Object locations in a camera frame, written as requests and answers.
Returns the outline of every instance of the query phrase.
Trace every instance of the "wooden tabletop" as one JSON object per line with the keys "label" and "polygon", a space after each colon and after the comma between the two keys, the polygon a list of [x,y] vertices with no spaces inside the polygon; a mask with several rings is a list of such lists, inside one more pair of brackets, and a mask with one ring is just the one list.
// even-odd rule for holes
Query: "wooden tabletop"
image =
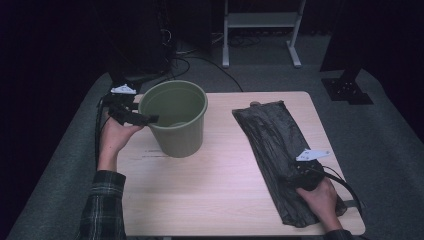
{"label": "wooden tabletop", "polygon": [[[136,133],[118,156],[127,176],[123,196],[128,236],[321,235],[321,224],[282,224],[246,135],[232,115],[250,102],[283,100],[311,149],[332,154],[320,162],[342,177],[336,156],[306,92],[208,93],[203,145],[186,158],[166,156],[150,129]],[[343,200],[349,192],[334,183]],[[354,235],[365,232],[356,208],[340,217]]]}

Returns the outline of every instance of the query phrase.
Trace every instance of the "sleeve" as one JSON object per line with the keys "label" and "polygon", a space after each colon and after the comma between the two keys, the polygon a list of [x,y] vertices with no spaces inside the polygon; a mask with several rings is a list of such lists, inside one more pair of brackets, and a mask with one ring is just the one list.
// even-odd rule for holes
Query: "sleeve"
{"label": "sleeve", "polygon": [[126,239],[122,214],[125,179],[116,172],[96,172],[77,239]]}
{"label": "sleeve", "polygon": [[325,240],[353,240],[353,236],[349,231],[341,229],[326,233]]}

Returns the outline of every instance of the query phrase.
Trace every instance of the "black metal base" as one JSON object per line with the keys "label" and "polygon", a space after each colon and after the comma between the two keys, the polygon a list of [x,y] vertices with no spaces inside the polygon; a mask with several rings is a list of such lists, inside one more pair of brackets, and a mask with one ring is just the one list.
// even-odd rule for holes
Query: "black metal base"
{"label": "black metal base", "polygon": [[321,79],[332,101],[347,101],[351,105],[374,104],[355,82],[341,82],[340,78]]}

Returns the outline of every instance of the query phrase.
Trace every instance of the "black plastic bag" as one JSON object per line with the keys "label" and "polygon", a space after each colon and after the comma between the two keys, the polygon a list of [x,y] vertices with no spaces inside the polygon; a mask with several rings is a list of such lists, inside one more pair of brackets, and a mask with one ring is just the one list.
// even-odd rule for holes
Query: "black plastic bag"
{"label": "black plastic bag", "polygon": [[[284,224],[306,227],[319,220],[306,202],[282,179],[298,174],[296,157],[308,143],[283,101],[233,110],[233,116],[249,139],[270,195]],[[338,198],[336,212],[346,205]]]}

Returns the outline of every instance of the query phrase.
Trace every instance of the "person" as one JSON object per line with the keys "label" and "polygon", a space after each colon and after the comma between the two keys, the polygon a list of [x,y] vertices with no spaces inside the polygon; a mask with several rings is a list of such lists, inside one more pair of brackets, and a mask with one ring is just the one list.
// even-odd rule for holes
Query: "person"
{"label": "person", "polygon": [[[76,239],[126,239],[122,212],[126,177],[117,172],[117,158],[131,136],[141,129],[142,126],[122,126],[110,117],[106,121],[100,139],[97,172],[81,215]],[[323,224],[327,239],[353,239],[336,216],[337,193],[328,178],[324,178],[313,191],[302,188],[296,191]]]}

